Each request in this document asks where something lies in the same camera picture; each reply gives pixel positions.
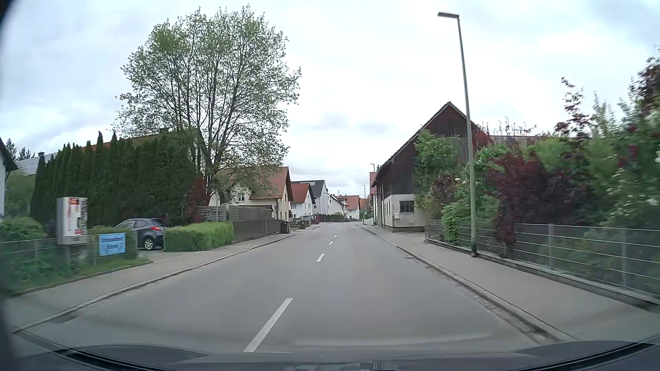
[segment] large deciduous tree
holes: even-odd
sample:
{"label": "large deciduous tree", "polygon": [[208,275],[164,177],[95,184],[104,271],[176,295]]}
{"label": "large deciduous tree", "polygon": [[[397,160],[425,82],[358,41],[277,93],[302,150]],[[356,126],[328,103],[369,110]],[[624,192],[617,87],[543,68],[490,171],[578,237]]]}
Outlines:
{"label": "large deciduous tree", "polygon": [[284,62],[287,41],[249,6],[156,25],[122,67],[133,91],[119,96],[115,129],[185,133],[207,201],[236,184],[258,188],[288,150],[280,134],[301,73]]}

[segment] red tile roof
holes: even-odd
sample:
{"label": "red tile roof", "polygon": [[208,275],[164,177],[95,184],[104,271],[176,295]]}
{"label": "red tile roof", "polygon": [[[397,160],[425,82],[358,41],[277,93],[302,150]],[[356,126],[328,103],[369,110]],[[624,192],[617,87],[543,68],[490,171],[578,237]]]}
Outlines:
{"label": "red tile roof", "polygon": [[293,190],[291,189],[291,178],[288,173],[288,166],[281,166],[271,176],[270,186],[263,193],[252,193],[249,199],[280,199],[286,190],[288,199],[293,199]]}
{"label": "red tile roof", "polygon": [[[376,174],[377,172],[369,172],[369,184],[373,184],[374,180],[376,180]],[[376,194],[376,187],[371,187],[369,189],[369,194],[370,195],[375,195]]]}
{"label": "red tile roof", "polygon": [[360,196],[350,195],[350,196],[337,196],[337,199],[346,201],[348,210],[357,210],[360,208]]}
{"label": "red tile roof", "polygon": [[294,203],[305,203],[307,192],[312,194],[312,186],[309,183],[293,183],[291,189],[293,190],[291,202]]}

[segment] hedge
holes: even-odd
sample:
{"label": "hedge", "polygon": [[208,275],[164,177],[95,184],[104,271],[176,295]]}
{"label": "hedge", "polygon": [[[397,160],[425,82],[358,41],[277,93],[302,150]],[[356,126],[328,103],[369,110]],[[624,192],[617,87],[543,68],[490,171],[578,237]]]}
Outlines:
{"label": "hedge", "polygon": [[165,251],[197,252],[219,248],[234,240],[231,222],[204,222],[165,230]]}

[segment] grass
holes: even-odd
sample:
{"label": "grass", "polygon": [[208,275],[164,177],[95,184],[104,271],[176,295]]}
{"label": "grass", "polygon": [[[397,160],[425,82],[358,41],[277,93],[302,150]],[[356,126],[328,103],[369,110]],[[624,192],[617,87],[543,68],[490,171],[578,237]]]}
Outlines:
{"label": "grass", "polygon": [[15,290],[20,292],[30,288],[54,287],[62,283],[76,281],[76,279],[93,275],[95,273],[111,271],[112,269],[118,269],[122,267],[132,267],[143,264],[146,261],[149,261],[149,259],[144,256],[138,256],[135,259],[109,257],[106,259],[100,259],[94,266],[82,264],[76,267],[76,269],[62,269],[60,271],[49,272],[45,275],[33,275],[31,279],[26,279],[20,283],[16,283],[17,285],[15,285]]}

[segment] gray roof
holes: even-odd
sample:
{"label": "gray roof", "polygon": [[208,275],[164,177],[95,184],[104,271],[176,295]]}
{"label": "gray roof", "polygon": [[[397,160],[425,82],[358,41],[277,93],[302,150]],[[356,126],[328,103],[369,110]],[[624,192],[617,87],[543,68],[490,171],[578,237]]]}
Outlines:
{"label": "gray roof", "polygon": [[[46,162],[50,161],[51,156],[57,156],[57,152],[49,153],[44,155],[44,160]],[[39,165],[39,156],[28,158],[27,160],[16,161],[16,165],[19,169],[23,170],[25,174],[34,175],[37,173],[37,165]]]}
{"label": "gray roof", "polygon": [[312,197],[319,198],[323,193],[323,186],[325,185],[325,180],[296,180],[291,183],[309,183],[312,186]]}

